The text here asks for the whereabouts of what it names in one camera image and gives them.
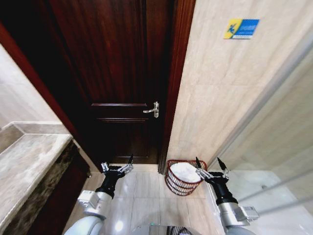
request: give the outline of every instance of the sticker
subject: sticker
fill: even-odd
[[[254,19],[231,19],[224,39],[250,39],[258,22]]]

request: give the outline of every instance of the metal bar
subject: metal bar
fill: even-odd
[[[252,198],[252,197],[258,196],[258,195],[260,195],[260,194],[262,194],[262,193],[264,193],[264,192],[267,192],[267,191],[269,191],[269,190],[272,190],[272,189],[281,187],[281,186],[283,186],[283,185],[285,185],[285,184],[288,184],[288,183],[290,183],[290,182],[292,182],[292,181],[295,181],[295,180],[297,180],[297,179],[299,179],[299,178],[302,178],[302,177],[304,177],[304,176],[306,176],[306,175],[308,175],[308,174],[311,174],[311,173],[313,173],[313,169],[307,170],[307,171],[302,172],[302,173],[300,173],[300,174],[298,174],[298,175],[296,175],[296,176],[294,176],[294,177],[290,177],[290,178],[288,178],[288,179],[286,179],[286,180],[283,180],[283,181],[281,181],[281,182],[279,182],[279,183],[277,183],[277,184],[275,184],[275,185],[272,185],[272,186],[270,186],[270,187],[268,187],[268,188],[265,188],[265,189],[262,189],[262,190],[260,190],[260,191],[255,192],[255,193],[253,193],[253,194],[250,194],[249,196],[246,196],[246,197],[244,197],[244,198],[242,198],[242,199],[239,199],[238,202],[243,202],[243,201],[245,201],[245,200],[247,200],[247,199],[250,199],[250,198]]]
[[[307,198],[303,198],[303,199],[297,200],[295,202],[284,204],[284,205],[281,205],[281,206],[278,206],[278,207],[274,207],[274,208],[271,208],[271,209],[267,209],[267,210],[264,210],[264,211],[259,211],[258,214],[260,216],[266,215],[266,214],[271,214],[271,213],[275,213],[275,212],[278,212],[278,211],[281,211],[281,210],[285,210],[285,209],[289,209],[289,208],[292,208],[292,207],[296,207],[296,206],[302,205],[302,204],[310,202],[310,201],[313,201],[313,196],[307,197]]]

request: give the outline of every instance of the red wicker basket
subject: red wicker basket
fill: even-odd
[[[196,187],[202,182],[202,180],[195,182],[195,183],[188,183],[183,180],[180,180],[172,171],[171,171],[171,165],[175,163],[189,163],[193,165],[194,167],[197,167],[197,163],[194,160],[168,160],[167,161],[167,170],[165,174],[165,183],[167,187],[172,191],[173,193],[179,195],[179,196],[187,196],[191,194]],[[205,170],[207,170],[207,165],[204,161],[200,161],[201,167]]]

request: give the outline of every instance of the glass partition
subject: glass partition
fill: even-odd
[[[230,191],[261,215],[256,234],[313,234],[313,50],[221,159]]]

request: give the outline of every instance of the door handle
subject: door handle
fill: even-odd
[[[155,118],[158,118],[158,107],[159,107],[159,103],[156,101],[156,102],[154,102],[153,104],[155,105],[154,109],[144,110],[143,112],[144,112],[145,114],[154,112],[154,117],[155,117]]]

